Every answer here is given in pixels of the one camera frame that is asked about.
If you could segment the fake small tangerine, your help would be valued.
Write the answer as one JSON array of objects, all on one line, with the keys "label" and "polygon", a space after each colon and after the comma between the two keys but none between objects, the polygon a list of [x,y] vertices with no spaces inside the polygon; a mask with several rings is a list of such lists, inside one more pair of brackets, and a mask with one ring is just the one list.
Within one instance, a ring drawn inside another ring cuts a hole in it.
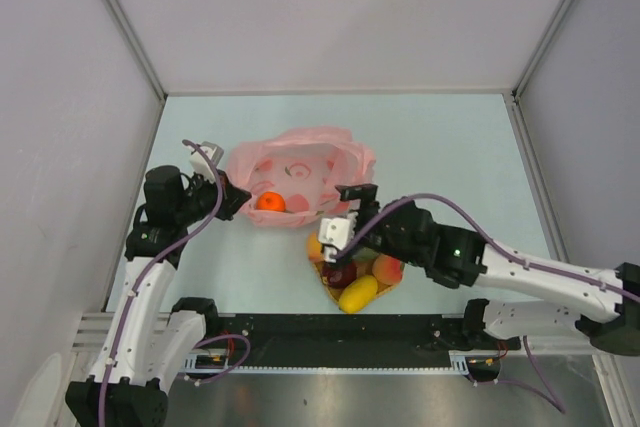
[{"label": "fake small tangerine", "polygon": [[285,212],[286,201],[279,193],[266,191],[258,197],[255,203],[255,209],[262,211]]}]

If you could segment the pink plastic bag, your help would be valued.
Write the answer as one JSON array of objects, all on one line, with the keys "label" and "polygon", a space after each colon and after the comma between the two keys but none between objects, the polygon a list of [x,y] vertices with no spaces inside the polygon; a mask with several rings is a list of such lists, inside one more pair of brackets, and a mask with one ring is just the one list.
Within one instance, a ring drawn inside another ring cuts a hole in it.
[{"label": "pink plastic bag", "polygon": [[[231,152],[226,173],[235,186],[252,194],[240,213],[254,226],[299,228],[325,214],[346,212],[349,204],[340,201],[335,186],[370,182],[375,163],[374,150],[355,141],[350,130],[320,126],[241,143]],[[266,191],[285,199],[285,212],[255,209]]]}]

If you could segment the woven bamboo tray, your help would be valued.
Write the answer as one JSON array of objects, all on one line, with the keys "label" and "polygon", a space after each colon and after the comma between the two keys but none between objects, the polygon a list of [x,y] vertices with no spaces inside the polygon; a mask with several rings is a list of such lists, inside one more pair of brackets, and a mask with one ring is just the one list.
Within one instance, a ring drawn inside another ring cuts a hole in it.
[{"label": "woven bamboo tray", "polygon": [[338,308],[346,314],[356,314],[402,282],[405,264],[379,255],[370,260],[353,261],[342,269],[333,269],[323,262],[313,263],[313,267]]}]

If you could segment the fake orange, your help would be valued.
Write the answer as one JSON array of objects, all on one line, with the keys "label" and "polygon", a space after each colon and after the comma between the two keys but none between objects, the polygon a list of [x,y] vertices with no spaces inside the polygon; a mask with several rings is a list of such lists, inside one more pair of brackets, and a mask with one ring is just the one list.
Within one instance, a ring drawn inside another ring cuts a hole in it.
[{"label": "fake orange", "polygon": [[317,234],[311,233],[306,240],[306,254],[308,260],[312,263],[323,262],[324,255],[322,249],[323,246],[318,241]]}]

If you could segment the fake peach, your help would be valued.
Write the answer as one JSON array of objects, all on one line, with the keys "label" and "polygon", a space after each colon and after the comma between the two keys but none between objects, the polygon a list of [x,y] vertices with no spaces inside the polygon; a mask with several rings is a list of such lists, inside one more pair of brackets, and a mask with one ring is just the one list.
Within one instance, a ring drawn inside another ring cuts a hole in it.
[{"label": "fake peach", "polygon": [[403,279],[404,263],[388,255],[379,255],[372,264],[372,275],[378,282],[393,286]]}]

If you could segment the fake dark red apple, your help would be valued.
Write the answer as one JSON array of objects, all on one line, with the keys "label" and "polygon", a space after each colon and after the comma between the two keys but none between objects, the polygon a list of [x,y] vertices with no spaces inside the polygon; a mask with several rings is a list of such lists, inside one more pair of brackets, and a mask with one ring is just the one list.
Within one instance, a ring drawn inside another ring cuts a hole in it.
[{"label": "fake dark red apple", "polygon": [[322,280],[330,288],[343,289],[348,287],[357,278],[357,266],[354,262],[342,267],[334,268],[332,264],[325,263],[321,271]]}]

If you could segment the fake yellow fruit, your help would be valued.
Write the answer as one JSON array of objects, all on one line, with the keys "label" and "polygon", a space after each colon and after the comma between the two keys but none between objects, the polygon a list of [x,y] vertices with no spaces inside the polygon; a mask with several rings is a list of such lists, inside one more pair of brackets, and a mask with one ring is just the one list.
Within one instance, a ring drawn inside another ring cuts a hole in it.
[{"label": "fake yellow fruit", "polygon": [[377,291],[378,282],[374,276],[361,276],[343,290],[338,307],[346,314],[356,314],[376,298]]}]

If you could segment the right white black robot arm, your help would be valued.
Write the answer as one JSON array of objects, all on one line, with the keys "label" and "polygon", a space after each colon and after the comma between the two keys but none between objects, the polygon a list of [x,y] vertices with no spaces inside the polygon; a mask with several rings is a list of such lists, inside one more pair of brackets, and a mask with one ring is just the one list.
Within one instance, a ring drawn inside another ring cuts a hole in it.
[{"label": "right white black robot arm", "polygon": [[469,302],[461,323],[469,346],[551,336],[565,327],[599,351],[639,354],[638,265],[598,269],[526,254],[491,238],[461,207],[437,194],[413,194],[381,206],[374,184],[337,190],[341,200],[358,206],[322,219],[318,240],[326,262],[341,266],[367,248],[419,267],[449,289],[481,286],[530,296],[513,308]]}]

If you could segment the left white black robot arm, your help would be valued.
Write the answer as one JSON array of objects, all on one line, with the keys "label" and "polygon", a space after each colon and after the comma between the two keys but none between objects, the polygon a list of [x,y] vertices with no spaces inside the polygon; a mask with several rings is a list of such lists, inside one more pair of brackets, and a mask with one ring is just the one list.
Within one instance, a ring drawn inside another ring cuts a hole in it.
[{"label": "left white black robot arm", "polygon": [[225,332],[215,302],[183,297],[160,336],[155,325],[186,244],[213,219],[229,221],[249,192],[222,170],[187,176],[175,166],[145,175],[144,202],[125,242],[122,292],[90,373],[69,384],[65,402],[81,426],[161,426],[168,394],[189,353],[219,344],[231,352],[246,337]]}]

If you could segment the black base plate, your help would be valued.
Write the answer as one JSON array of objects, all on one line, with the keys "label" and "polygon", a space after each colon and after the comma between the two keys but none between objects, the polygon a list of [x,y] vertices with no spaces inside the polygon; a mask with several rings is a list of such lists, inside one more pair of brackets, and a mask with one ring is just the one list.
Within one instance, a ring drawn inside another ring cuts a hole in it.
[{"label": "black base plate", "polygon": [[445,367],[451,351],[521,349],[459,317],[436,314],[235,314],[205,316],[205,337],[238,334],[251,349],[245,367],[409,369]]}]

